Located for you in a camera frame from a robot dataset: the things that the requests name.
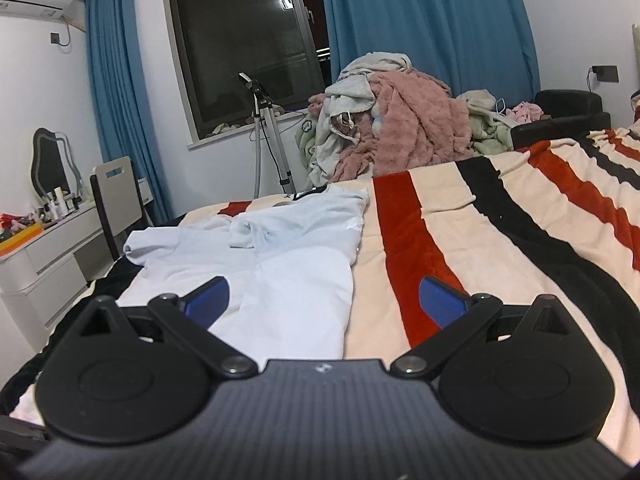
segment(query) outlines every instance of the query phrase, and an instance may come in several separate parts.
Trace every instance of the green blanket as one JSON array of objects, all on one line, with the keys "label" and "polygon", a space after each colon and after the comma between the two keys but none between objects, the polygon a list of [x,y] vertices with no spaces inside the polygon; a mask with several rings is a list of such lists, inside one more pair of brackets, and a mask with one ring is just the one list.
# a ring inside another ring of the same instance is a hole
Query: green blanket
[{"label": "green blanket", "polygon": [[512,152],[511,129],[516,121],[495,111],[495,97],[487,90],[471,90],[458,99],[466,102],[471,126],[471,149],[477,155]]}]

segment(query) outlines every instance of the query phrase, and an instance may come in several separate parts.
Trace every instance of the black armchair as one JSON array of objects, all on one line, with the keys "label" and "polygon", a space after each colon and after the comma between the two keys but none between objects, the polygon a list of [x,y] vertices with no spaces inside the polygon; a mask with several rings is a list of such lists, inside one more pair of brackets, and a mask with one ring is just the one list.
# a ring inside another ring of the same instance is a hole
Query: black armchair
[{"label": "black armchair", "polygon": [[543,90],[534,100],[551,119],[521,124],[511,130],[514,149],[539,140],[576,139],[592,130],[609,130],[611,116],[602,111],[602,98],[584,90]]}]

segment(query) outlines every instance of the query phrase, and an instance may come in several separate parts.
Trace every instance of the white wall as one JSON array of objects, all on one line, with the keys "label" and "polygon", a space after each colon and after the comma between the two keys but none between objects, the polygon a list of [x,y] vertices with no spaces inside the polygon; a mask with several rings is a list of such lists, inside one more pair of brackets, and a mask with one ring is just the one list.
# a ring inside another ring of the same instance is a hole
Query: white wall
[{"label": "white wall", "polygon": [[34,203],[32,137],[40,127],[68,135],[86,182],[102,162],[84,33],[71,27],[63,48],[50,44],[50,32],[66,42],[61,22],[0,16],[0,212],[23,214]]},{"label": "white wall", "polygon": [[587,70],[615,64],[620,83],[598,83],[613,127],[629,126],[631,94],[640,88],[632,23],[640,23],[640,0],[524,0],[538,53],[543,89],[587,89]]},{"label": "white wall", "polygon": [[[228,200],[250,200],[254,192],[254,144],[249,134],[187,149],[191,137],[172,61],[163,2],[135,0],[135,6],[146,90],[175,214]],[[285,121],[280,129],[297,120]],[[294,181],[301,189],[306,171],[300,163],[294,132],[295,128],[284,132],[282,140]],[[278,192],[282,189],[263,143],[261,195]]]}]

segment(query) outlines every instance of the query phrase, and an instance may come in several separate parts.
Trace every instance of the air conditioner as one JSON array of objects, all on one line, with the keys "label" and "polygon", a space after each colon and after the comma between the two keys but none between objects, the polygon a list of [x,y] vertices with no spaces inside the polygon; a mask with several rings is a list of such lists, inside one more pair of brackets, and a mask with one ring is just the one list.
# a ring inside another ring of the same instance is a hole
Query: air conditioner
[{"label": "air conditioner", "polygon": [[72,0],[0,0],[0,16],[27,16],[56,20]]}]

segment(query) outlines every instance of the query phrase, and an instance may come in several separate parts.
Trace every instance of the window sill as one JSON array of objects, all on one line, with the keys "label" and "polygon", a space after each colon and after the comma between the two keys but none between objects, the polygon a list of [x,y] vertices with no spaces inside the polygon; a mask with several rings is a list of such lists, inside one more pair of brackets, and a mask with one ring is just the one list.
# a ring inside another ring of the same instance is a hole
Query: window sill
[{"label": "window sill", "polygon": [[[297,112],[287,112],[284,115],[280,115],[276,117],[276,122],[279,125],[282,121],[286,121],[294,117],[300,117],[301,113],[306,114],[306,108],[304,110],[298,110]],[[205,146],[206,144],[211,144],[212,142],[216,142],[217,140],[226,139],[227,137],[233,137],[233,136],[242,135],[242,134],[250,134],[253,130],[254,130],[253,124],[246,124],[245,126],[240,126],[239,128],[233,128],[232,130],[225,130],[224,132],[214,135],[212,137],[207,137],[206,139],[201,139],[201,140],[195,140],[191,144],[187,145],[187,149],[196,150],[201,146]]]}]

